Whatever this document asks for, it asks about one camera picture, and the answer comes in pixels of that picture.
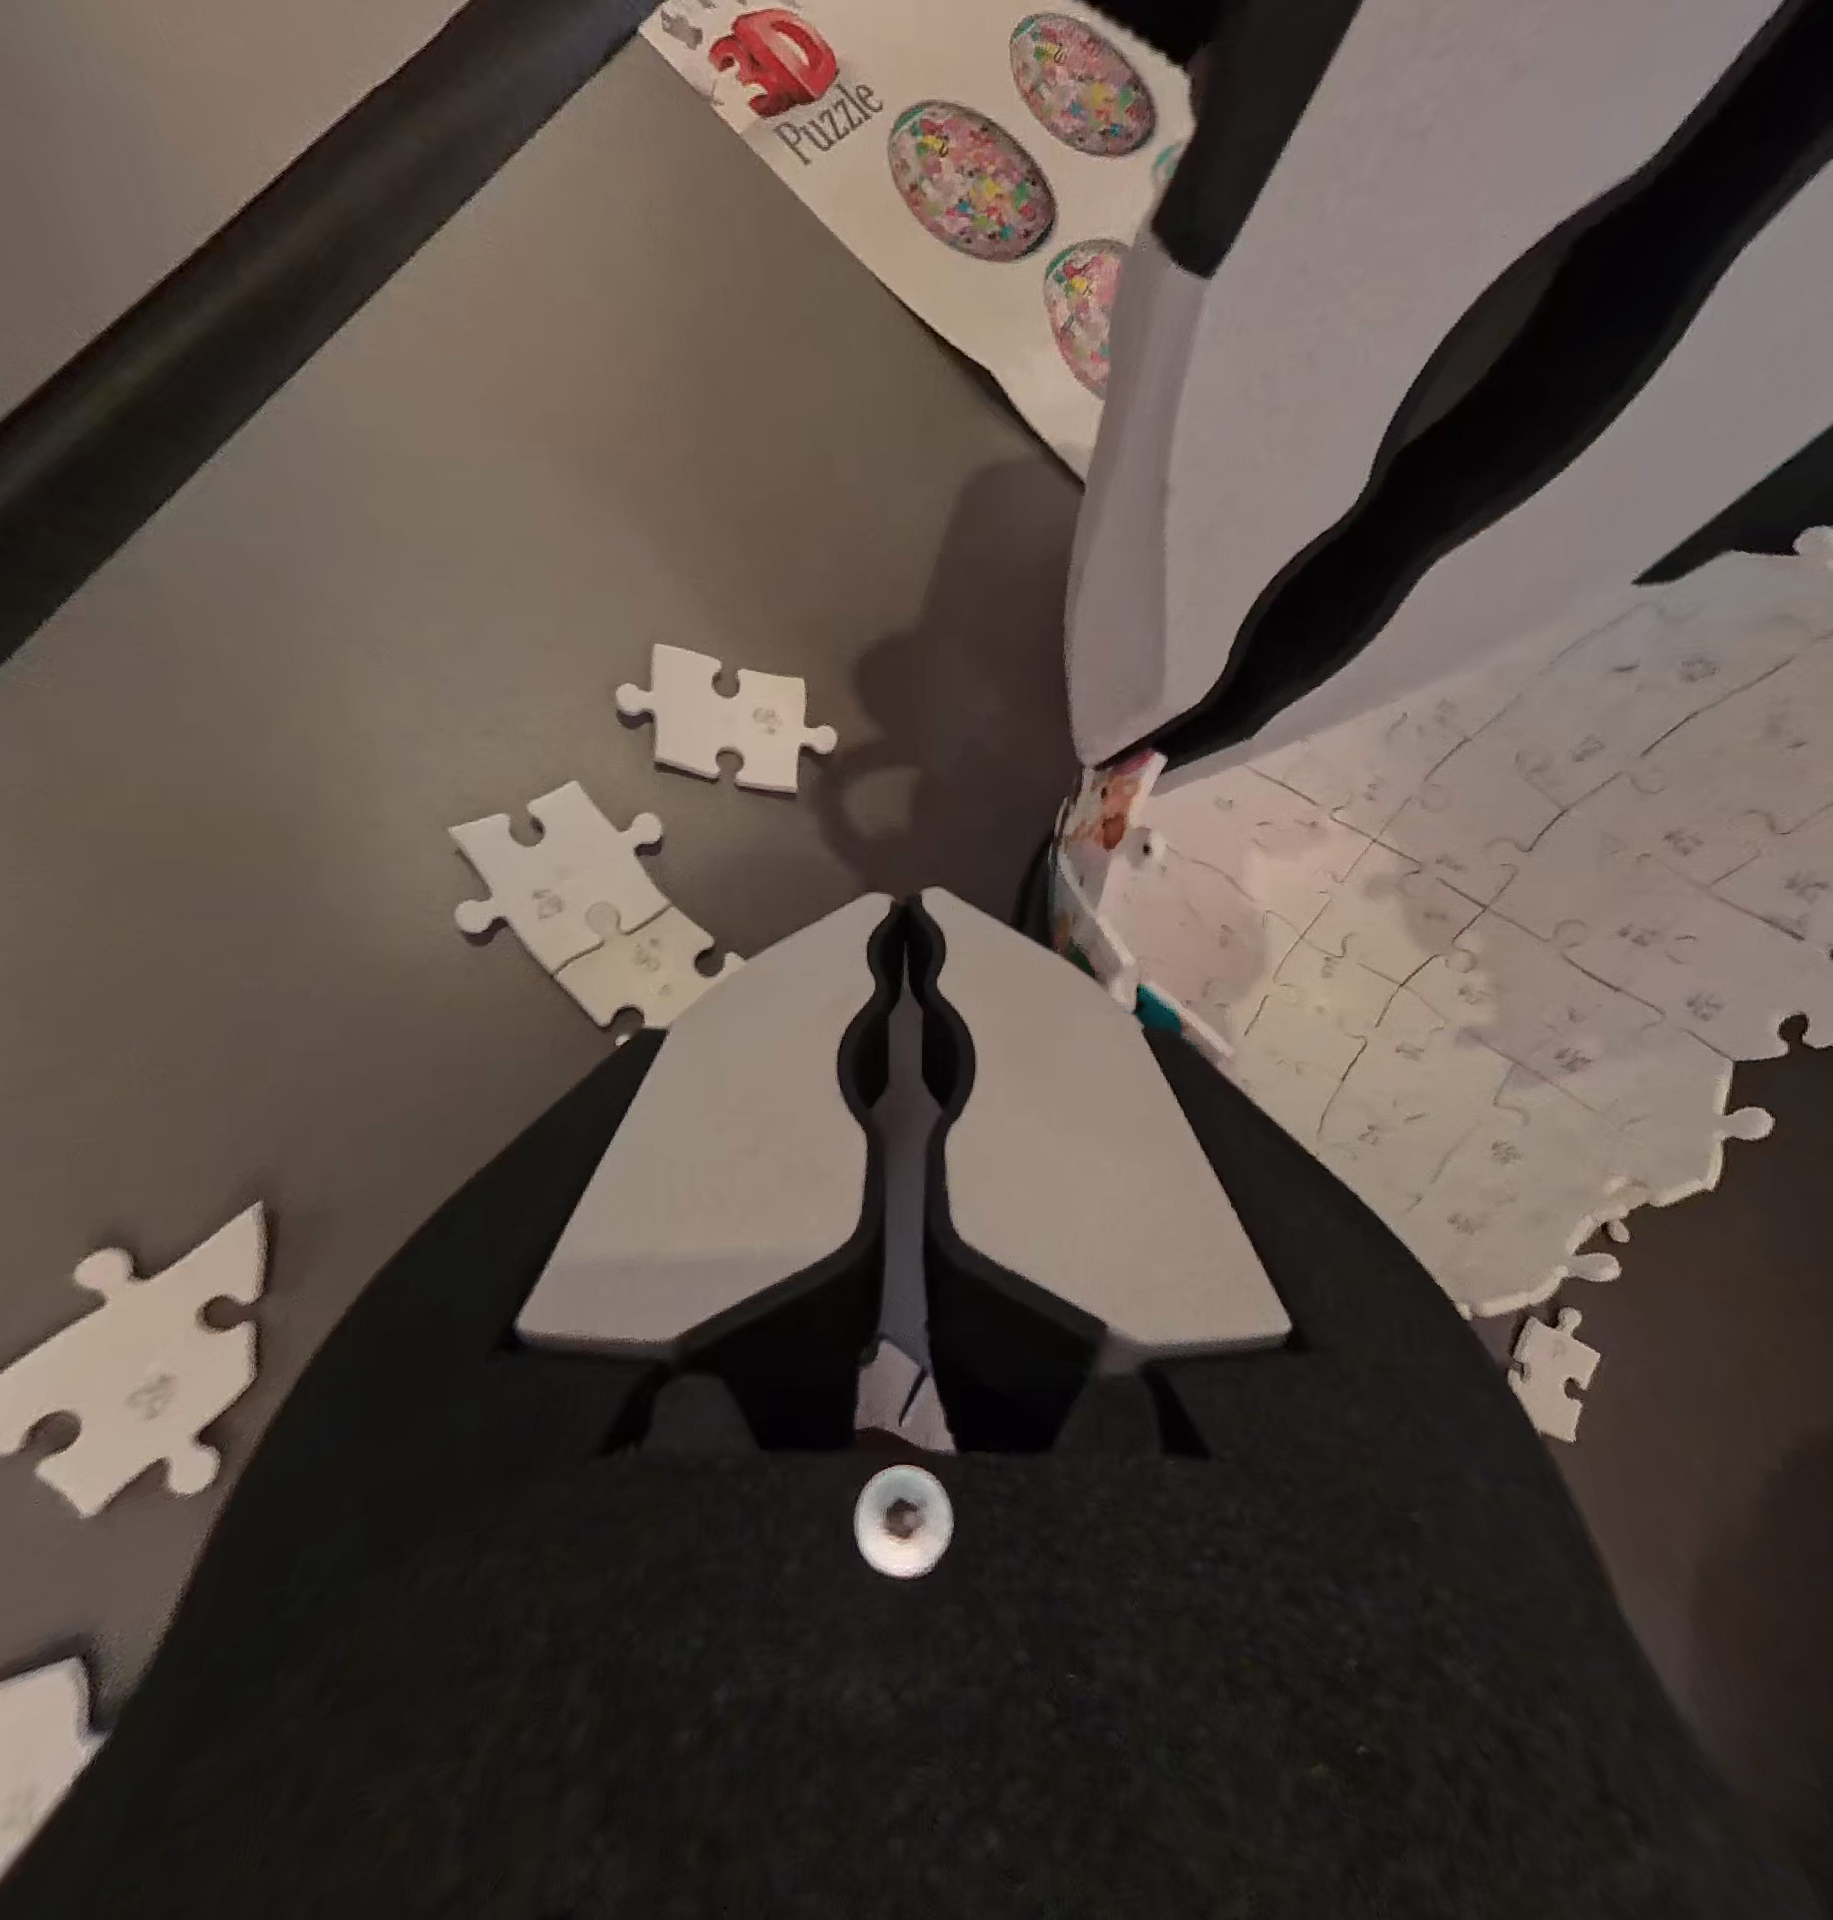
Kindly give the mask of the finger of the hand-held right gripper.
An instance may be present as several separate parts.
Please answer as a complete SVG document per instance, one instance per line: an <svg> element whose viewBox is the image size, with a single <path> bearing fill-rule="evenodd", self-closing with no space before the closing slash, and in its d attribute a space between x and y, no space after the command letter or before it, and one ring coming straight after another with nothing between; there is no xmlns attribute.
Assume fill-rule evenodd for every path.
<svg viewBox="0 0 1833 1920"><path fill-rule="evenodd" d="M1523 506L1434 561L1359 657L1264 722L1167 748L1226 772L1599 610L1833 426L1833 159L1752 237L1639 392Z"/></svg>
<svg viewBox="0 0 1833 1920"><path fill-rule="evenodd" d="M1763 1L1359 3L1215 274L1131 241L1068 588L1084 765L1199 706L1368 493L1418 379L1533 244L1633 180Z"/></svg>

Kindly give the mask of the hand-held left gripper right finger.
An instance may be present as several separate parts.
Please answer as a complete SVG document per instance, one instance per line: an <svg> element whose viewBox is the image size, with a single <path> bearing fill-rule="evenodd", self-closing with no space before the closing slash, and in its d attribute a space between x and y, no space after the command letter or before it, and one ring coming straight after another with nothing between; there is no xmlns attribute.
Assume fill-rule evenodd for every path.
<svg viewBox="0 0 1833 1920"><path fill-rule="evenodd" d="M1289 1311L1141 1019L979 909L918 909L934 1002L969 1039L941 1139L956 1240L1074 1308L1110 1363L1279 1348Z"/></svg>

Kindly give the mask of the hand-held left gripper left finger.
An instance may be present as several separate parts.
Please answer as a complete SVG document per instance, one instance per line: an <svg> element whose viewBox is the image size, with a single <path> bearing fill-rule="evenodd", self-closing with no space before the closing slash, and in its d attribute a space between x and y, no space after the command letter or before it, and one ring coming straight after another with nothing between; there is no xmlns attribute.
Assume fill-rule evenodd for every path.
<svg viewBox="0 0 1833 1920"><path fill-rule="evenodd" d="M861 896L658 1034L518 1308L528 1345L670 1356L858 1240L879 1209L899 940L899 902Z"/></svg>

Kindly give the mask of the single white puzzle piece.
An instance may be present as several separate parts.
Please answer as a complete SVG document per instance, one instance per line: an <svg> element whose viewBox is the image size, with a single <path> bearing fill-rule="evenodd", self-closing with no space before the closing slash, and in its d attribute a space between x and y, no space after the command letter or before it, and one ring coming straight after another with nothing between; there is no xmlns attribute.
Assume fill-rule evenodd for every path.
<svg viewBox="0 0 1833 1920"><path fill-rule="evenodd" d="M1508 1350L1508 1384L1536 1436L1576 1443L1599 1363L1599 1350L1582 1336L1579 1306L1561 1304L1549 1320L1523 1316Z"/></svg>
<svg viewBox="0 0 1833 1920"><path fill-rule="evenodd" d="M876 1336L858 1369L854 1428L919 1452L956 1452L932 1374L887 1334Z"/></svg>

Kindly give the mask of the puzzle pieces group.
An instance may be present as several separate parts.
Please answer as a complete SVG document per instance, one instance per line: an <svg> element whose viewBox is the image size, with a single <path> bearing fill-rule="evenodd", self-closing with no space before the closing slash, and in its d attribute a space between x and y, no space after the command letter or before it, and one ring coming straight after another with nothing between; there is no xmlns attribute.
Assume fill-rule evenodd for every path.
<svg viewBox="0 0 1833 1920"><path fill-rule="evenodd" d="M718 689L711 657L655 643L651 659L648 685L616 689L616 711L651 719L663 768L715 779L731 752L738 786L794 794L802 756L834 752L835 731L808 719L799 677L739 669L736 689ZM714 940L640 870L661 823L638 814L614 824L574 779L528 803L528 817L534 839L516 838L507 814L447 829L486 886L455 909L455 923L469 936L507 926L602 1026L624 1008L648 1028L667 1026L711 983L697 958ZM152 1277L117 1246L93 1252L72 1278L94 1306L0 1372L0 1456L47 1418L70 1416L72 1438L34 1474L79 1519L152 1469L177 1497L203 1492L221 1469L206 1428L257 1375L254 1324L219 1329L206 1311L254 1304L265 1266L264 1204ZM0 1876L96 1751L88 1696L79 1659L0 1682Z"/></svg>

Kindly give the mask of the partly built white puzzle ball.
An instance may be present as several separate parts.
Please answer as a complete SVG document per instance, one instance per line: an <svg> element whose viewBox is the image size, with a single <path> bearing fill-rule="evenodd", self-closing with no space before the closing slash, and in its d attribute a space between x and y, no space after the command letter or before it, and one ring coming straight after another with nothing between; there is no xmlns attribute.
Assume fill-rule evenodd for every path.
<svg viewBox="0 0 1833 1920"><path fill-rule="evenodd" d="M1055 943L1199 1044L1466 1316L1714 1185L1833 1045L1833 527L1633 587L1220 773L1082 776Z"/></svg>

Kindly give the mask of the printed instruction leaflet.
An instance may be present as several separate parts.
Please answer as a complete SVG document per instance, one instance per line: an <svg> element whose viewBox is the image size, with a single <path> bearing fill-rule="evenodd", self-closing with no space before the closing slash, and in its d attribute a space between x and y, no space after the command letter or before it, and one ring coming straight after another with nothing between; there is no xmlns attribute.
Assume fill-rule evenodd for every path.
<svg viewBox="0 0 1833 1920"><path fill-rule="evenodd" d="M667 1L640 41L1084 478L1180 61L1076 1Z"/></svg>

